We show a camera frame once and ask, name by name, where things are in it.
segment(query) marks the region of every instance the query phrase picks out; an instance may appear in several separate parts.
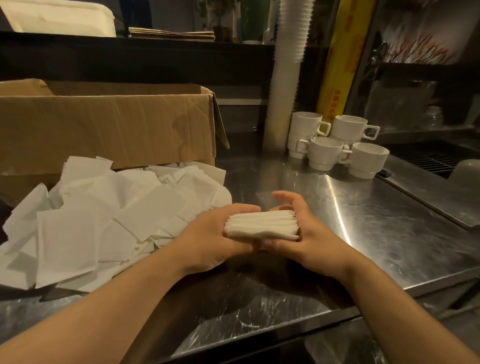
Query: stack of folded napkins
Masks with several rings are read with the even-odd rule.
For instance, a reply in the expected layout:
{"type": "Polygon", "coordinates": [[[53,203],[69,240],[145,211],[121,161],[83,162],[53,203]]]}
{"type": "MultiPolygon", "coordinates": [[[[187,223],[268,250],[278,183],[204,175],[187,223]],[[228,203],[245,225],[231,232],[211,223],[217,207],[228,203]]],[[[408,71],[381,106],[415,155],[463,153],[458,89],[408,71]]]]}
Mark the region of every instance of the stack of folded napkins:
{"type": "Polygon", "coordinates": [[[280,238],[295,241],[299,238],[298,229],[295,211],[280,210],[232,215],[223,231],[229,238],[280,238]]]}
{"type": "Polygon", "coordinates": [[[50,191],[38,185],[3,225],[0,285],[91,292],[175,237],[202,211],[232,203],[226,171],[187,162],[114,172],[69,157],[50,191]]]}

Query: hand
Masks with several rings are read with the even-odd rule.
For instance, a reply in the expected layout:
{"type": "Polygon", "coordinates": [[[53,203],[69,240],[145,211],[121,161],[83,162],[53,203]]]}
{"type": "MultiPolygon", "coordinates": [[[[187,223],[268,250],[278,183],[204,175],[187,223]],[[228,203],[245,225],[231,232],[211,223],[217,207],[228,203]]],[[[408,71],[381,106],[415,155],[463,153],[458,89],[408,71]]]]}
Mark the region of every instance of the hand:
{"type": "Polygon", "coordinates": [[[231,215],[260,212],[255,205],[232,204],[202,212],[168,246],[177,249],[188,274],[210,270],[235,255],[250,253],[255,239],[233,240],[223,236],[223,227],[231,215]]]}
{"type": "Polygon", "coordinates": [[[349,274],[352,264],[363,256],[352,248],[319,219],[312,215],[307,203],[299,194],[275,191],[272,196],[285,200],[272,210],[294,210],[300,227],[300,241],[272,240],[264,242],[264,248],[278,255],[297,261],[305,268],[342,282],[349,274]]]}

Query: forearm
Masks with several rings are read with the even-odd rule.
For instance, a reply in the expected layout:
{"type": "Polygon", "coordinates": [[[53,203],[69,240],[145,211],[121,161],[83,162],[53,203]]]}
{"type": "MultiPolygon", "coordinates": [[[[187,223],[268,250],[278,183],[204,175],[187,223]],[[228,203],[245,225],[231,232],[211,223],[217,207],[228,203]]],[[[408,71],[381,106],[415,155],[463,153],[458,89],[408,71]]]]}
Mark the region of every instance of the forearm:
{"type": "Polygon", "coordinates": [[[480,363],[371,260],[356,257],[342,283],[390,363],[480,363]]]}
{"type": "Polygon", "coordinates": [[[119,363],[158,302],[185,271],[175,247],[166,246],[0,346],[2,362],[119,363]]]}

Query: cling film roll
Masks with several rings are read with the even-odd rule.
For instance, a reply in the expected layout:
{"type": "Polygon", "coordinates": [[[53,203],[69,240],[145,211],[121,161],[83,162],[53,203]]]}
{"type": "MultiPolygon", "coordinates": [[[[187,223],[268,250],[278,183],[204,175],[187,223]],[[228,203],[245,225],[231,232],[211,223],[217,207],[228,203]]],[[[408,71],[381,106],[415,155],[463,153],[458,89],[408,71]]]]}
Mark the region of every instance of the cling film roll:
{"type": "Polygon", "coordinates": [[[375,0],[340,2],[316,109],[326,122],[331,123],[336,115],[343,114],[375,3],[375,0]]]}

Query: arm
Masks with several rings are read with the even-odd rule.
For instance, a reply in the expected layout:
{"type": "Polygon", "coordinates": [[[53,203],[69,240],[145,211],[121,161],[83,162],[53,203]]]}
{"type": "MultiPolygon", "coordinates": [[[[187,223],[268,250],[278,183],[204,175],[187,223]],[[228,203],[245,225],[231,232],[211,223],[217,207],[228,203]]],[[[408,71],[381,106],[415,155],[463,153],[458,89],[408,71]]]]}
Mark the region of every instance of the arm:
{"type": "Polygon", "coordinates": [[[305,268],[331,276],[348,290],[389,363],[465,363],[480,359],[430,316],[373,261],[341,240],[309,211],[299,194],[277,191],[297,213],[300,242],[274,240],[272,253],[296,260],[305,268]]]}
{"type": "Polygon", "coordinates": [[[1,362],[119,363],[176,282],[253,250],[222,231],[230,215],[257,211],[258,206],[233,204],[200,214],[166,247],[1,345],[1,362]]]}

